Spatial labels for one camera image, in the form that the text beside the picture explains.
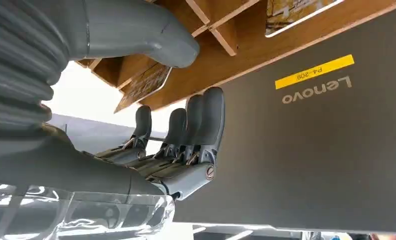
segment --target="dark gray surface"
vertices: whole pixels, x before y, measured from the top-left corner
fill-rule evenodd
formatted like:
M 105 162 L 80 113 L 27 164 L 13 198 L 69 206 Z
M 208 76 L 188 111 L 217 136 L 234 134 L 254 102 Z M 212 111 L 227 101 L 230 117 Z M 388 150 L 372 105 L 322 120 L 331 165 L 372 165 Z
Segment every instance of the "dark gray surface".
M 275 90 L 348 54 L 355 65 Z M 282 103 L 346 76 L 352 88 Z M 177 203 L 175 221 L 396 232 L 396 10 L 222 88 L 217 175 Z

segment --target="transparent plastic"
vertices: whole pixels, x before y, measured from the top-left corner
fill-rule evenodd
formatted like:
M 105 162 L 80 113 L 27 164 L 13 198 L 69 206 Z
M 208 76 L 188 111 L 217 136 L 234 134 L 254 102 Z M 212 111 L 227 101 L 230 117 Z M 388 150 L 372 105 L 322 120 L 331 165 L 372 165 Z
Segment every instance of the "transparent plastic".
M 68 192 L 0 184 L 0 239 L 129 239 L 173 221 L 169 195 Z

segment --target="poster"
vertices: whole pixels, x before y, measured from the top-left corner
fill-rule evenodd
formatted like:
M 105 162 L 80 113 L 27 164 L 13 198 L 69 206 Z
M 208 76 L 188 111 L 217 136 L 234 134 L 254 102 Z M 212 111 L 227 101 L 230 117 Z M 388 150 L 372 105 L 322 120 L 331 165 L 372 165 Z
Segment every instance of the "poster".
M 139 77 L 134 78 L 125 87 L 124 96 L 115 109 L 115 113 L 159 91 L 167 81 L 171 70 L 172 67 L 158 63 Z
M 273 37 L 344 0 L 268 0 L 265 36 Z

